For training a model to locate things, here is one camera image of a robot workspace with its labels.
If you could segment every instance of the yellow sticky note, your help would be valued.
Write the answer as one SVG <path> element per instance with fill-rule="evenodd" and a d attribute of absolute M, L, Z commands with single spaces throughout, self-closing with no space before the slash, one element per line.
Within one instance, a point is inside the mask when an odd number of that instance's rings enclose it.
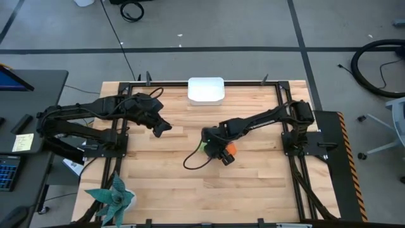
<path fill-rule="evenodd" d="M 34 134 L 17 135 L 13 146 L 13 152 L 30 150 L 33 139 Z"/>

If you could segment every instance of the keyboard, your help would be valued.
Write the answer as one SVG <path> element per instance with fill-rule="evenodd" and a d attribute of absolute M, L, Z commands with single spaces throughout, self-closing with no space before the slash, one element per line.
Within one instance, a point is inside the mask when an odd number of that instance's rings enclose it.
<path fill-rule="evenodd" d="M 0 155 L 0 191 L 12 191 L 20 171 L 21 157 Z"/>

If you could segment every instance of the white pot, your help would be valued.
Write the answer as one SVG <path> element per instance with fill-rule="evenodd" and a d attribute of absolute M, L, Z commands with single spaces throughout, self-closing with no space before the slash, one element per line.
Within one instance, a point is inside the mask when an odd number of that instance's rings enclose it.
<path fill-rule="evenodd" d="M 94 3 L 94 0 L 75 0 L 75 3 L 80 7 L 86 7 Z"/>
<path fill-rule="evenodd" d="M 131 199 L 131 203 L 127 206 L 126 209 L 124 209 L 124 212 L 126 212 L 127 210 L 131 210 L 131 208 L 133 208 L 135 206 L 135 204 L 137 204 L 137 195 L 129 190 L 129 189 L 125 189 L 127 192 L 134 194 L 134 197 Z"/>

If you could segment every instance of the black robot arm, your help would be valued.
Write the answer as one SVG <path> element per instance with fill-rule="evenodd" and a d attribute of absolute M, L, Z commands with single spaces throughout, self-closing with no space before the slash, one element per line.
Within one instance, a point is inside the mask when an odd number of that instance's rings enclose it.
<path fill-rule="evenodd" d="M 228 144 L 249 131 L 275 122 L 285 122 L 292 126 L 290 145 L 302 147 L 306 143 L 306 131 L 314 122 L 311 107 L 304 101 L 291 101 L 247 118 L 232 118 L 221 122 L 217 127 L 202 129 L 201 138 L 204 151 L 210 158 L 220 159 L 224 165 L 231 164 L 235 158 L 227 151 Z"/>
<path fill-rule="evenodd" d="M 97 130 L 68 122 L 81 118 L 96 117 L 101 120 L 118 120 L 119 118 L 145 125 L 153 130 L 156 137 L 171 126 L 160 117 L 159 111 L 163 104 L 148 94 L 137 93 L 129 98 L 125 95 L 99 98 L 93 103 L 75 104 L 70 106 L 50 106 L 38 113 L 37 132 L 45 138 L 50 150 L 76 163 L 83 163 L 83 153 L 56 138 L 56 135 L 78 136 L 98 142 L 104 149 L 116 150 L 124 146 L 124 137 L 115 129 Z"/>

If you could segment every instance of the wooden table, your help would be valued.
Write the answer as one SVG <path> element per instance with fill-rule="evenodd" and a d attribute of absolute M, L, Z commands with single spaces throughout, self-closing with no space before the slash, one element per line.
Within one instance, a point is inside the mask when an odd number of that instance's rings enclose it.
<path fill-rule="evenodd" d="M 310 102 L 305 81 L 289 83 L 293 99 Z M 115 95 L 118 84 L 105 82 L 101 97 Z M 149 93 L 153 89 L 139 87 L 134 93 Z M 265 222 L 299 221 L 280 123 L 256 129 L 235 141 L 238 152 L 227 167 L 220 160 L 213 160 L 200 170 L 183 168 L 182 162 L 195 150 L 203 127 L 229 118 L 249 117 L 278 105 L 274 88 L 232 86 L 226 87 L 225 92 L 221 106 L 191 106 L 186 87 L 165 87 L 159 98 L 165 106 L 160 114 L 173 129 L 159 139 L 151 130 L 128 123 L 128 153 L 123 159 L 121 177 L 127 188 L 136 193 L 137 204 L 125 214 L 124 224 L 144 224 L 146 219 L 152 219 L 154 224 L 256 223 L 258 218 Z M 111 122 L 96 119 L 94 127 L 110 128 Z M 315 130 L 313 124 L 309 131 Z M 195 167 L 206 160 L 205 153 L 199 152 L 187 165 Z M 312 156 L 306 157 L 306 163 L 313 191 L 338 217 L 328 167 Z M 84 190 L 100 188 L 103 167 L 104 158 L 99 158 L 83 173 L 72 220 L 80 218 L 93 202 Z M 309 218 L 302 189 L 301 194 Z"/>

